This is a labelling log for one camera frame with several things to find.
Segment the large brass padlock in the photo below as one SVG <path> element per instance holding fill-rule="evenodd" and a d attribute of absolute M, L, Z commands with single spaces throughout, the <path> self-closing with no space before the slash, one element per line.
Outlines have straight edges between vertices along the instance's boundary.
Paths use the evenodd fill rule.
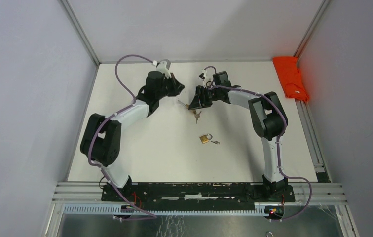
<path fill-rule="evenodd" d="M 189 112 L 193 113 L 194 115 L 197 114 L 197 111 L 194 109 L 190 109 L 188 104 L 183 103 L 181 100 L 178 100 L 178 103 L 180 103 L 182 106 L 184 106 Z"/>

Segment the silver keys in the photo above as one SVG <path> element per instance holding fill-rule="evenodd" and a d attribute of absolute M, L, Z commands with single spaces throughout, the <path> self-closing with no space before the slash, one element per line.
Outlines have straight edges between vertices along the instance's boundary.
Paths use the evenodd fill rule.
<path fill-rule="evenodd" d="M 201 111 L 193 110 L 193 114 L 195 117 L 196 124 L 198 124 L 198 120 L 200 119 Z"/>

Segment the small brass padlock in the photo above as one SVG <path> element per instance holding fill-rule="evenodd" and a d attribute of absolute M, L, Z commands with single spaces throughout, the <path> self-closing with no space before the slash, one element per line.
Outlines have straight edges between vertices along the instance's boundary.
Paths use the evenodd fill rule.
<path fill-rule="evenodd" d="M 199 137 L 202 144 L 209 143 L 213 138 L 212 134 L 204 134 Z"/>

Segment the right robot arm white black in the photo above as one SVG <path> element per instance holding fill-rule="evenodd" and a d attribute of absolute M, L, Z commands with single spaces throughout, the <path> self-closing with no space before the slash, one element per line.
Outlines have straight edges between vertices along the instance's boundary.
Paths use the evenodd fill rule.
<path fill-rule="evenodd" d="M 212 106 L 215 101 L 238 105 L 248 109 L 255 133 L 261 138 L 264 155 L 262 195 L 267 201 L 276 201 L 288 186 L 282 173 L 282 136 L 288 125 L 278 95 L 275 92 L 259 94 L 232 85 L 226 71 L 213 74 L 210 87 L 197 86 L 188 109 Z"/>

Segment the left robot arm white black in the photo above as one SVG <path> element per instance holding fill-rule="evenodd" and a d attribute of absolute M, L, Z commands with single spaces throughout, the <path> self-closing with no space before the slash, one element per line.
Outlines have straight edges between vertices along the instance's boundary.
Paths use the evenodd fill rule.
<path fill-rule="evenodd" d="M 119 164 L 118 157 L 123 131 L 151 116 L 162 98 L 178 96 L 184 88 L 173 73 L 165 75 L 163 72 L 150 71 L 134 103 L 108 117 L 97 113 L 89 117 L 80 151 L 87 156 L 88 163 L 100 168 L 114 185 L 113 194 L 120 201 L 127 201 L 132 196 L 132 187 L 127 185 L 130 176 Z"/>

